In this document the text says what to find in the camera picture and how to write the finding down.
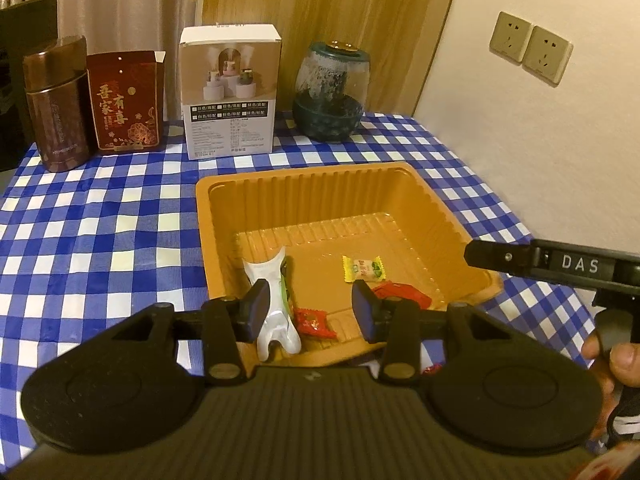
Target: white wall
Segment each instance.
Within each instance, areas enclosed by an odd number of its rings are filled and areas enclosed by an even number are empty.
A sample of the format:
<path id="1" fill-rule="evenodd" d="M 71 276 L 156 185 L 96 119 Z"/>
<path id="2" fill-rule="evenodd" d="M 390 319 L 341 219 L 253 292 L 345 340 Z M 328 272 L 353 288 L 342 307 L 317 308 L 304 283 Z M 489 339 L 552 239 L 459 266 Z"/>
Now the white wall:
<path id="1" fill-rule="evenodd" d="M 501 10 L 575 45 L 559 86 L 489 51 Z M 640 0 L 453 0 L 415 117 L 536 236 L 640 253 Z"/>

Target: blue and white tablecloth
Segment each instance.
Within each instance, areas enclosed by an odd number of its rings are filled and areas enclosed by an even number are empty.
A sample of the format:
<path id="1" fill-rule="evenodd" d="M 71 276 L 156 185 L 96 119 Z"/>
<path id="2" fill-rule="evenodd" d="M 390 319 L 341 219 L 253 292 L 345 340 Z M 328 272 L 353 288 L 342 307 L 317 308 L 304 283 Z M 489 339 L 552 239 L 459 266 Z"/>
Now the blue and white tablecloth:
<path id="1" fill-rule="evenodd" d="M 415 120 L 367 114 L 344 144 L 300 136 L 276 120 L 274 150 L 191 161 L 181 130 L 162 152 L 96 156 L 68 173 L 47 173 L 32 147 L 0 200 L 0 470 L 34 446 L 20 391 L 36 366 L 155 301 L 176 310 L 207 299 L 195 184 L 207 175 L 405 160 L 473 237 L 514 242 L 529 231 L 510 209 Z M 506 278 L 485 304 L 500 320 L 582 362 L 593 322 L 574 291 Z M 440 361 L 438 344 L 426 347 Z M 178 361 L 202 373 L 200 346 Z"/>

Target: white box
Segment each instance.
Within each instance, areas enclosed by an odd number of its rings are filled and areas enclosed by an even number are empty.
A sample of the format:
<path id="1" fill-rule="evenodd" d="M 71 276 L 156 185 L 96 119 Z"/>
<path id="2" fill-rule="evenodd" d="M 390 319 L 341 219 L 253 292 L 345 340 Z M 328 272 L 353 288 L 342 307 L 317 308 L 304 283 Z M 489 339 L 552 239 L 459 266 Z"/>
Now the white box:
<path id="1" fill-rule="evenodd" d="M 180 102 L 190 159 L 271 153 L 280 47 L 268 23 L 182 31 Z"/>

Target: wooden door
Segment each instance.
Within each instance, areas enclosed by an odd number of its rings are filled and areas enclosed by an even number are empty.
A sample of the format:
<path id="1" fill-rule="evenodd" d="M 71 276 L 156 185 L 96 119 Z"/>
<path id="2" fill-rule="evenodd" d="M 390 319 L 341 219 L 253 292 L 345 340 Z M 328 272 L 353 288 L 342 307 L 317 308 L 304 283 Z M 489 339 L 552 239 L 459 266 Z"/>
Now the wooden door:
<path id="1" fill-rule="evenodd" d="M 354 43 L 371 56 L 366 109 L 411 115 L 451 0 L 202 0 L 202 23 L 273 23 L 282 37 L 278 108 L 288 110 L 312 41 Z"/>

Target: transparent water tank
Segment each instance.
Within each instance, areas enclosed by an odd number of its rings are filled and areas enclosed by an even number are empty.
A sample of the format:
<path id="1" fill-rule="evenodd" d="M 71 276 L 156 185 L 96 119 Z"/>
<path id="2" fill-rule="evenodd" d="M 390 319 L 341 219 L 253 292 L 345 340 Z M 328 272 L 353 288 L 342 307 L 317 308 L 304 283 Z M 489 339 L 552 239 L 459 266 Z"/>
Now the transparent water tank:
<path id="1" fill-rule="evenodd" d="M 296 78 L 293 118 L 306 136 L 343 142 L 364 112 L 369 54 L 349 43 L 312 43 Z"/>

